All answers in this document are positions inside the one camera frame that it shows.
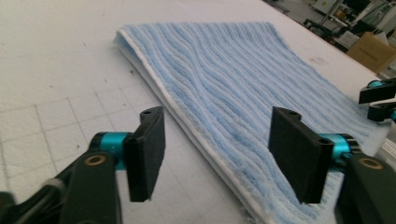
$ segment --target cable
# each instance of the cable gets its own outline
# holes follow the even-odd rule
[[[17,205],[17,211],[19,214],[24,214],[30,210],[35,204],[37,204],[48,192],[50,187],[44,186],[38,192],[36,192],[32,197],[23,203]]]
[[[43,185],[44,186],[53,186],[57,190],[59,190],[61,197],[64,196],[66,192],[66,186],[64,185],[64,182],[61,179],[58,178],[50,178],[46,181],[44,181]]]
[[[26,213],[21,214],[15,224],[35,223],[36,219],[53,204],[59,201],[60,193],[55,187],[50,187],[48,193],[32,206]]]

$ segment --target blue striped towel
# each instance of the blue striped towel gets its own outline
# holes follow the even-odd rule
[[[137,55],[258,219],[312,223],[332,215],[342,176],[328,175],[321,204],[300,204],[267,148],[272,107],[301,113],[317,133],[349,133],[363,146],[377,126],[293,53],[272,24],[126,25],[116,43]]]

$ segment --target table surface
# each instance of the table surface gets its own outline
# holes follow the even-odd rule
[[[269,21],[307,63],[354,100],[368,69],[259,0],[0,0],[0,190],[32,195],[102,131],[133,132],[160,105],[112,43],[123,24]],[[125,223],[253,223],[166,113],[165,160],[153,200],[129,203]]]

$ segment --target folded towel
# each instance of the folded towel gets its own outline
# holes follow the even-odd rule
[[[363,149],[377,125],[293,53],[272,24],[126,25],[116,43],[137,55],[259,220],[311,223],[332,216],[342,175],[328,174],[321,204],[300,204],[267,148],[272,107],[301,113],[317,133],[349,133]]]

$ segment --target floor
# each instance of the floor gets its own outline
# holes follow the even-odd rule
[[[300,24],[303,24],[306,19],[321,22],[324,18],[322,14],[311,8],[310,5],[315,4],[315,0],[278,0],[273,2],[273,4],[280,5],[281,7],[288,9],[290,12],[285,14]],[[332,29],[336,28],[338,24],[336,22],[326,20],[324,22],[324,26]],[[378,75],[378,77],[381,79],[396,77],[396,70],[392,67],[387,67]]]
[[[0,191],[25,201],[81,155],[95,133],[134,132],[138,114],[161,104],[112,39],[125,23],[185,20],[179,5],[0,2]],[[130,203],[125,172],[117,172],[124,223],[251,223],[167,113],[165,130],[152,201]]]

